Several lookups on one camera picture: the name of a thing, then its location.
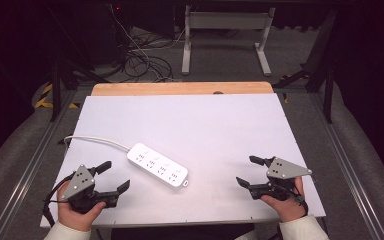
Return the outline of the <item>white power strip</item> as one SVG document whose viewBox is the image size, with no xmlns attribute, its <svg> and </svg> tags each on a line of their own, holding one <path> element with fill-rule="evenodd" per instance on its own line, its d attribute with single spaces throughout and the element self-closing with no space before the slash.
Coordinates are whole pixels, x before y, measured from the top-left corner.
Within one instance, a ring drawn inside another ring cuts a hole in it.
<svg viewBox="0 0 384 240">
<path fill-rule="evenodd" d="M 188 185 L 187 168 L 142 143 L 127 152 L 127 159 L 172 188 Z"/>
</svg>

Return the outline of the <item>black metal stand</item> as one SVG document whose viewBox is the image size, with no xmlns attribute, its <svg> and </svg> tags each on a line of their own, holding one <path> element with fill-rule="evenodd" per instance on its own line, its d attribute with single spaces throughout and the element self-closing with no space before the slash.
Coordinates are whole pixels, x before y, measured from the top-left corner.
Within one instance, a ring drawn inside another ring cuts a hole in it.
<svg viewBox="0 0 384 240">
<path fill-rule="evenodd" d="M 55 121 L 62 111 L 61 84 L 64 84 L 68 90 L 77 89 L 78 82 L 74 71 L 80 72 L 87 80 L 97 83 L 107 83 L 107 80 L 92 72 L 92 65 L 85 60 L 78 44 L 47 4 L 44 5 L 44 13 L 41 17 L 43 44 L 51 63 L 50 83 L 53 94 L 51 121 Z"/>
<path fill-rule="evenodd" d="M 336 16 L 337 10 L 331 10 L 328 13 L 306 62 L 301 65 L 301 70 L 291 76 L 283 76 L 278 83 L 272 85 L 275 89 L 282 89 L 304 77 L 308 77 L 308 83 L 305 86 L 308 92 L 315 93 L 324 85 L 323 114 L 328 123 L 332 122 L 331 106 L 334 85 L 334 71 L 332 60 L 329 57 L 329 44 Z"/>
</svg>

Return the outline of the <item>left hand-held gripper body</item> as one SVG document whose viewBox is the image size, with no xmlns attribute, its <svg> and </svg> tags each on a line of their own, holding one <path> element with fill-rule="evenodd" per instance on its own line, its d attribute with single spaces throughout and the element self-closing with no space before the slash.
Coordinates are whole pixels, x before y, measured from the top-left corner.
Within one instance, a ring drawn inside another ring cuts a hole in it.
<svg viewBox="0 0 384 240">
<path fill-rule="evenodd" d="M 98 192 L 95 190 L 95 176 L 92 176 L 85 165 L 80 165 L 70 179 L 70 183 L 62 196 L 78 213 L 89 212 L 97 203 L 105 202 L 106 208 L 117 206 L 119 194 L 116 191 Z"/>
</svg>

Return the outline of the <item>person's left hand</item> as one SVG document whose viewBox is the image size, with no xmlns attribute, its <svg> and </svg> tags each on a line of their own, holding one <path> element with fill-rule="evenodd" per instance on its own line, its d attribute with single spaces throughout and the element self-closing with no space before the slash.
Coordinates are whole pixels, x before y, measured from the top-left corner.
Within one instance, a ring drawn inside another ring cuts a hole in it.
<svg viewBox="0 0 384 240">
<path fill-rule="evenodd" d="M 97 203 L 89 212 L 85 214 L 74 211 L 69 202 L 64 202 L 62 196 L 65 193 L 69 181 L 66 181 L 57 190 L 58 203 L 58 222 L 62 225 L 81 232 L 88 232 L 92 228 L 92 223 L 101 214 L 106 206 L 105 202 Z"/>
</svg>

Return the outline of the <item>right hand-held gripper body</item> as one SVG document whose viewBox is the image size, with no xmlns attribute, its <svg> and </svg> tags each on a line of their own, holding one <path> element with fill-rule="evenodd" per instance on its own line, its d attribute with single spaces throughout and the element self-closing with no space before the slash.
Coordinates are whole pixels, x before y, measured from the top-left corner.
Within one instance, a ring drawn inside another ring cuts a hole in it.
<svg viewBox="0 0 384 240">
<path fill-rule="evenodd" d="M 280 201 L 285 201 L 290 197 L 293 197 L 296 201 L 304 200 L 304 197 L 297 189 L 295 179 L 311 175 L 312 171 L 310 169 L 279 157 L 275 157 L 271 166 L 267 168 L 266 177 L 268 182 L 251 185 L 248 188 L 254 200 L 260 199 L 263 195 L 271 196 Z"/>
</svg>

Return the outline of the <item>aluminium floor rail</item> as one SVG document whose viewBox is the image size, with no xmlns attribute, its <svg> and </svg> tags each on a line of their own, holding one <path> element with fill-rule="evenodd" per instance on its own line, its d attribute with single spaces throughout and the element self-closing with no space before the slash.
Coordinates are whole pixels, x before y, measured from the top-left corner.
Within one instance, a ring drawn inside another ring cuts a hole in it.
<svg viewBox="0 0 384 240">
<path fill-rule="evenodd" d="M 0 149 L 0 240 L 19 210 L 75 95 L 74 90 L 62 94 L 62 109 L 54 120 L 52 109 L 36 110 Z"/>
<path fill-rule="evenodd" d="M 309 95 L 313 107 L 316 109 L 317 114 L 328 134 L 329 141 L 331 142 L 334 152 L 336 154 L 338 165 L 344 175 L 344 178 L 350 188 L 351 194 L 356 202 L 356 205 L 363 217 L 363 220 L 370 232 L 373 240 L 384 240 L 384 228 L 370 202 L 368 195 L 357 176 L 349 157 L 341 144 L 337 132 L 333 125 L 327 121 L 324 115 L 321 100 L 316 94 Z"/>
</svg>

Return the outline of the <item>white metal desk frame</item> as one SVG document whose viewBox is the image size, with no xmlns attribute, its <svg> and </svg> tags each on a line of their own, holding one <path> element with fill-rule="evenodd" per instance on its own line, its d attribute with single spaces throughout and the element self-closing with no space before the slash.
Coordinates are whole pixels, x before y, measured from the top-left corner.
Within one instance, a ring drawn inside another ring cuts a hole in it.
<svg viewBox="0 0 384 240">
<path fill-rule="evenodd" d="M 185 7 L 184 47 L 181 73 L 190 73 L 191 62 L 191 29 L 238 29 L 261 30 L 261 40 L 254 44 L 261 69 L 265 76 L 272 74 L 266 54 L 265 45 L 275 16 L 275 8 L 269 8 L 263 13 L 239 12 L 199 12 L 192 11 L 191 6 Z"/>
</svg>

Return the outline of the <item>person's right hand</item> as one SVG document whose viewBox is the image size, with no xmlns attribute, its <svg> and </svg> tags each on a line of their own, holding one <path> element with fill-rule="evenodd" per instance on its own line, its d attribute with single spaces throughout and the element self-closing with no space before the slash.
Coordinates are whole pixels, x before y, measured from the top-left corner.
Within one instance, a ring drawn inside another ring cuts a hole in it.
<svg viewBox="0 0 384 240">
<path fill-rule="evenodd" d="M 292 197 L 280 201 L 271 196 L 263 195 L 261 200 L 276 211 L 283 223 L 295 221 L 307 215 L 304 205 L 295 201 Z"/>
</svg>

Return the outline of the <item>person's dark clothing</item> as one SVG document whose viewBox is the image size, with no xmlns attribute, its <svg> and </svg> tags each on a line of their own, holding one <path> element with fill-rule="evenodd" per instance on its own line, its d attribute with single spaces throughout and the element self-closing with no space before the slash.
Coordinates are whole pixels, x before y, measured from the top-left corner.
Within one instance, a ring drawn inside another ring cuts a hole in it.
<svg viewBox="0 0 384 240">
<path fill-rule="evenodd" d="M 258 240 L 253 224 L 117 228 L 111 240 Z"/>
</svg>

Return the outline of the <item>wooden table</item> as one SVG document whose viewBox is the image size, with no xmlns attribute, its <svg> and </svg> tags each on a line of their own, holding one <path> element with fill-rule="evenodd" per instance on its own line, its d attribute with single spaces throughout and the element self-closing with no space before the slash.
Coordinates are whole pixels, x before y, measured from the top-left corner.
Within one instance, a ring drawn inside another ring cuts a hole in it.
<svg viewBox="0 0 384 240">
<path fill-rule="evenodd" d="M 274 90 L 268 82 L 169 82 L 100 83 L 92 96 L 149 96 L 203 94 L 267 94 Z"/>
</svg>

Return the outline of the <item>white table board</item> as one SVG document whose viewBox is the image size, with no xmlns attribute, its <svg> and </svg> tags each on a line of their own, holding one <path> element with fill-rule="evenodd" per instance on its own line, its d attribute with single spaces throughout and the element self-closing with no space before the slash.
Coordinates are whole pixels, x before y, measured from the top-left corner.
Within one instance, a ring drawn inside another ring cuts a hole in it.
<svg viewBox="0 0 384 240">
<path fill-rule="evenodd" d="M 188 185 L 172 188 L 131 164 L 126 151 L 136 143 L 185 166 Z M 265 182 L 266 167 L 251 163 L 251 155 L 305 163 L 275 94 L 89 96 L 58 176 L 111 161 L 97 190 L 130 181 L 96 226 L 271 221 L 276 212 L 236 181 Z"/>
</svg>

